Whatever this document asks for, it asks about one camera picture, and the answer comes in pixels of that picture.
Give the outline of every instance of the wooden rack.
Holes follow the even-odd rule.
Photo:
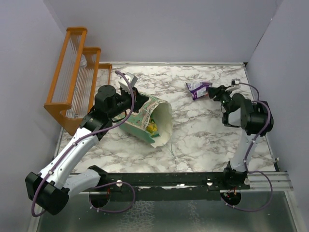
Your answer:
[[[99,64],[101,49],[84,47],[86,35],[86,28],[67,28],[44,104],[44,108],[70,135],[75,134],[83,117],[93,105],[98,69],[109,71],[108,84],[111,78],[112,65]],[[80,67],[82,55],[87,61],[85,67]]]

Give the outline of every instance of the white marble table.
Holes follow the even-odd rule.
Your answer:
[[[151,145],[121,131],[110,130],[73,170],[91,165],[108,172],[217,172],[222,171],[238,146],[241,129],[225,127],[220,104],[204,98],[193,101],[185,82],[210,81],[214,86],[230,85],[239,78],[247,83],[242,66],[114,66],[111,84],[118,86],[114,71],[135,74],[139,91],[169,101],[173,112],[173,135],[167,146]],[[97,87],[105,84],[98,73]],[[239,90],[252,99],[247,86]],[[60,150],[70,141],[66,132]],[[274,171],[265,140],[258,144],[249,170]]]

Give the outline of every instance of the white wall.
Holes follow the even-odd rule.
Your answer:
[[[248,62],[281,0],[46,2],[65,28],[88,28],[101,61]]]
[[[284,0],[248,64],[250,83],[269,102],[269,133],[309,228],[309,1]]]
[[[2,0],[0,22],[0,231],[22,232],[25,177],[51,160],[60,129],[43,104],[64,35],[42,0]]]

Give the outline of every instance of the purple cable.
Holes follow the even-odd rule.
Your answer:
[[[251,88],[254,88],[256,93],[257,93],[257,100],[260,100],[260,92],[259,92],[259,90],[256,87],[254,87],[254,86],[252,86],[250,84],[247,84],[247,83],[243,83],[243,82],[240,82],[239,84],[245,85],[245,86],[250,86]]]
[[[132,200],[131,204],[130,204],[127,208],[121,209],[121,210],[108,210],[108,209],[102,209],[102,208],[95,208],[95,207],[92,205],[92,203],[91,203],[91,201],[90,201],[90,198],[89,198],[89,203],[90,203],[91,207],[94,208],[94,209],[96,209],[96,210],[105,212],[105,213],[122,213],[122,212],[124,212],[124,211],[130,209],[130,208],[134,205],[134,203],[135,203],[136,195],[135,195],[135,191],[134,191],[133,186],[130,185],[129,183],[127,183],[127,182],[120,182],[120,181],[119,181],[119,182],[111,182],[111,183],[108,183],[108,184],[105,184],[105,185],[96,186],[96,187],[94,187],[94,189],[103,188],[103,187],[110,186],[110,185],[115,185],[115,184],[125,184],[125,185],[128,185],[128,186],[132,189],[132,192],[133,192],[133,200]]]
[[[75,142],[75,146],[77,146],[77,144],[78,144],[81,140],[83,140],[83,139],[85,139],[85,138],[87,138],[87,137],[89,137],[89,136],[96,135],[96,134],[99,134],[99,133],[102,133],[102,132],[109,131],[109,130],[114,129],[114,128],[116,128],[116,127],[119,127],[121,124],[125,123],[125,121],[127,121],[127,120],[129,119],[129,117],[131,116],[131,114],[133,113],[135,96],[134,96],[134,93],[133,93],[132,86],[131,86],[131,84],[128,82],[128,80],[126,79],[126,77],[125,77],[120,71],[116,70],[115,73],[116,73],[117,75],[120,75],[120,76],[125,80],[127,86],[128,86],[129,89],[130,89],[131,101],[132,101],[130,112],[127,114],[127,116],[124,118],[124,120],[122,120],[122,121],[119,122],[118,124],[115,124],[115,125],[113,125],[113,126],[111,126],[111,127],[105,128],[105,129],[101,129],[101,130],[92,132],[92,133],[90,133],[90,134],[87,134],[87,135],[85,135],[85,136],[79,138],[79,139]],[[68,152],[71,151],[71,149],[72,149],[73,147],[75,147],[75,146],[74,146],[74,145],[69,146],[69,148],[62,154],[62,156],[58,159],[58,161],[57,161],[57,162],[54,164],[54,166],[51,168],[51,170],[50,170],[51,172],[53,172],[53,171],[57,168],[57,166],[58,166],[58,165],[61,163],[61,161],[65,158],[65,156],[68,154]],[[39,216],[41,216],[43,213],[46,212],[45,210],[43,210],[43,211],[40,212],[39,214],[36,214],[36,213],[34,212],[34,207],[35,207],[35,203],[36,203],[36,201],[37,201],[39,192],[40,192],[40,190],[41,190],[41,188],[42,188],[44,182],[47,180],[47,178],[48,178],[49,176],[50,176],[50,174],[48,173],[48,174],[44,177],[44,179],[41,181],[41,183],[39,184],[37,190],[36,190],[35,193],[34,193],[34,197],[33,197],[33,200],[32,200],[32,205],[31,205],[31,214],[32,214],[33,217],[39,217]]]
[[[262,129],[254,136],[254,138],[252,139],[252,141],[251,141],[251,143],[250,143],[250,145],[249,145],[249,147],[248,147],[248,149],[247,149],[247,152],[246,152],[246,155],[245,155],[245,158],[243,159],[243,161],[244,161],[244,163],[245,163],[246,171],[247,171],[249,174],[260,173],[261,175],[263,175],[263,176],[267,179],[267,181],[269,182],[269,186],[270,186],[270,198],[269,198],[269,200],[268,200],[268,202],[267,202],[266,204],[264,204],[263,206],[261,206],[261,207],[259,207],[259,208],[257,208],[257,209],[242,209],[242,208],[238,208],[238,207],[236,207],[236,206],[234,206],[234,205],[230,205],[230,204],[228,204],[228,203],[225,203],[227,206],[229,206],[229,207],[231,207],[231,208],[233,208],[233,209],[237,209],[237,210],[245,211],[245,212],[257,212],[257,211],[260,211],[260,210],[262,210],[262,209],[265,209],[266,207],[269,206],[269,204],[270,204],[270,202],[271,202],[271,200],[272,200],[272,198],[273,198],[273,187],[272,187],[272,183],[271,183],[269,177],[268,177],[267,175],[265,175],[265,174],[264,174],[263,172],[261,172],[261,171],[249,172],[248,166],[247,166],[247,158],[248,158],[248,155],[249,155],[249,153],[250,153],[250,150],[251,150],[253,144],[255,143],[257,137],[258,137],[258,136],[266,129],[266,127],[269,125],[269,123],[270,123],[270,116],[271,116],[271,114],[270,114],[270,109],[269,109],[269,107],[268,107],[264,102],[261,102],[261,101],[253,101],[253,102],[260,103],[260,104],[262,104],[262,105],[266,108],[266,110],[267,110],[267,120],[266,120],[266,123],[265,123],[265,125],[263,126],[263,128],[262,128]]]

